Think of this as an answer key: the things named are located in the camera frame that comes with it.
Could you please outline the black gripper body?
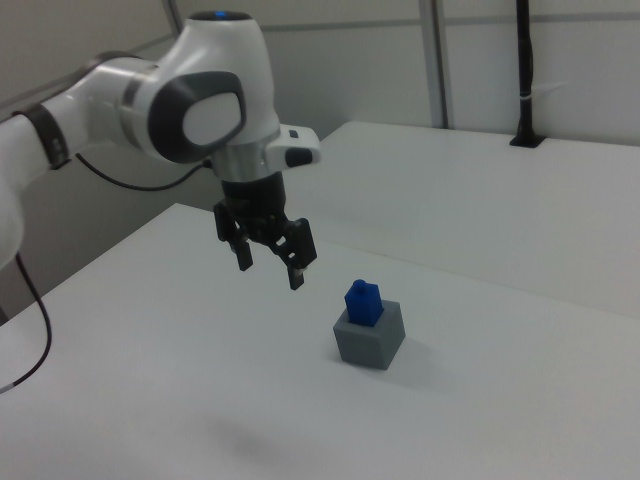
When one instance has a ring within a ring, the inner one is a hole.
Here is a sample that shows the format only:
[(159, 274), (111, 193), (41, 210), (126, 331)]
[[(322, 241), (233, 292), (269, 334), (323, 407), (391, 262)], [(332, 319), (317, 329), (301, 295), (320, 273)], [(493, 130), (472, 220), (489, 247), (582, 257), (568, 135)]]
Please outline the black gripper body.
[(278, 172), (252, 182), (222, 182), (219, 203), (219, 239), (228, 241), (239, 230), (254, 242), (275, 244), (283, 235), (286, 194)]

